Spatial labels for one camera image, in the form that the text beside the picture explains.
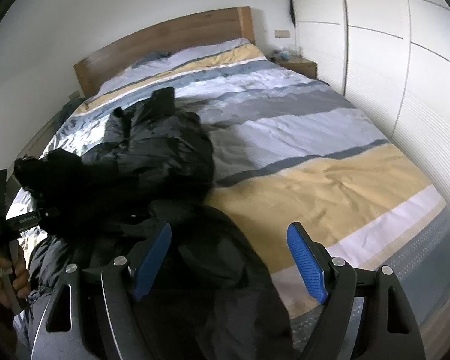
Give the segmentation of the person's left hand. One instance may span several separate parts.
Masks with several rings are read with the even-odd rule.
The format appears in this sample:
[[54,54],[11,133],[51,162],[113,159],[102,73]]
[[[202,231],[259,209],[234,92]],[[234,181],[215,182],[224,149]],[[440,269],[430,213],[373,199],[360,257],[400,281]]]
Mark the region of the person's left hand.
[[11,262],[9,259],[0,255],[0,303],[9,308],[14,308],[16,298],[25,299],[31,292],[29,282],[30,273],[26,269],[23,248],[17,247],[17,260]]

